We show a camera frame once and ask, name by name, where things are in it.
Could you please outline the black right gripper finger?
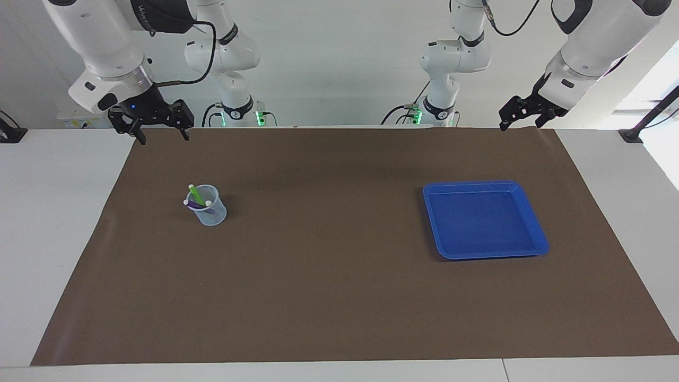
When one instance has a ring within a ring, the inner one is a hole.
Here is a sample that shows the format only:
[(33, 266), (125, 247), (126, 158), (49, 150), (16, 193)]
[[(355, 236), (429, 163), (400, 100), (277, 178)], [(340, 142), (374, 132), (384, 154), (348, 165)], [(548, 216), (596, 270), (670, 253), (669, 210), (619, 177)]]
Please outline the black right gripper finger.
[(129, 135), (141, 145), (146, 144), (146, 137), (142, 131), (143, 118), (132, 118), (126, 115), (120, 106), (114, 106), (108, 110), (108, 119), (118, 134)]
[(189, 129), (194, 128), (194, 114), (184, 100), (169, 106), (168, 126), (177, 129), (185, 141), (189, 141)]

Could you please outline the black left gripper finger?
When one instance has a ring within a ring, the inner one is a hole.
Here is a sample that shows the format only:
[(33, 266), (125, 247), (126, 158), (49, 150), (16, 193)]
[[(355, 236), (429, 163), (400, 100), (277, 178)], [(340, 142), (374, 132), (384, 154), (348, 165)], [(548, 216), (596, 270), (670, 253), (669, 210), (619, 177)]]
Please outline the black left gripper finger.
[(536, 118), (535, 126), (537, 128), (542, 128), (546, 123), (552, 121), (555, 118), (561, 118), (563, 116), (563, 109), (546, 109), (541, 112), (541, 115)]
[(530, 116), (529, 102), (521, 97), (512, 97), (500, 110), (500, 130), (506, 131), (509, 126), (519, 119)]

